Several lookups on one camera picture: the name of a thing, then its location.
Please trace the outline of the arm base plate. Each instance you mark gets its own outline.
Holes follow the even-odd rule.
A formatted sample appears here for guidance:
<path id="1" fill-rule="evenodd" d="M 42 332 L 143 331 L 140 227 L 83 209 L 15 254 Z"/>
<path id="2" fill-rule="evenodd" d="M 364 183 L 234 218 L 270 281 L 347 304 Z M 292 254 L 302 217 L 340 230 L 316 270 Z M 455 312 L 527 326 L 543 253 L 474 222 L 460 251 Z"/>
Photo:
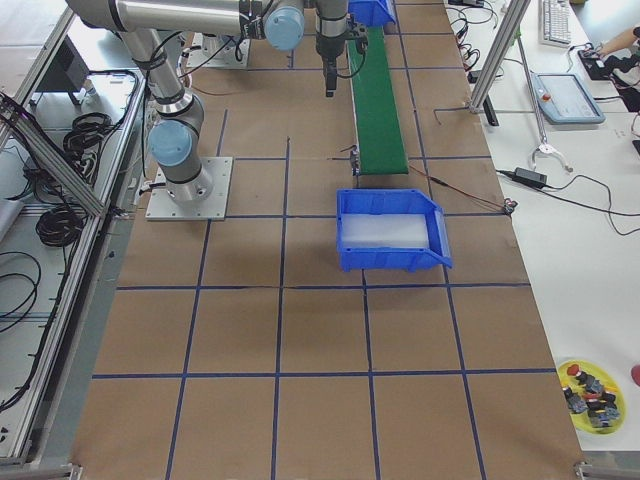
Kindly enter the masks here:
<path id="1" fill-rule="evenodd" d="M 158 167 L 156 182 L 164 186 L 150 193 L 145 218 L 149 221 L 223 221 L 226 217 L 232 157 L 201 157 L 201 172 L 186 184 L 168 181 Z"/>

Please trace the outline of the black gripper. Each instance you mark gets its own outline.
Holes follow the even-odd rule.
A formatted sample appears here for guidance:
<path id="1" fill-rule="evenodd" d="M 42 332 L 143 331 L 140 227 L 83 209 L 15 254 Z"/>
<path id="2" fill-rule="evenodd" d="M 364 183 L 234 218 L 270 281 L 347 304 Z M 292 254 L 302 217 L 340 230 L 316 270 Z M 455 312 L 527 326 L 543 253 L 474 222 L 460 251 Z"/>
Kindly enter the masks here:
<path id="1" fill-rule="evenodd" d="M 347 41 L 356 42 L 362 54 L 368 47 L 366 27 L 352 20 L 347 0 L 317 0 L 316 51 L 323 60 L 325 96 L 333 97 L 337 88 L 336 60 L 344 52 Z"/>

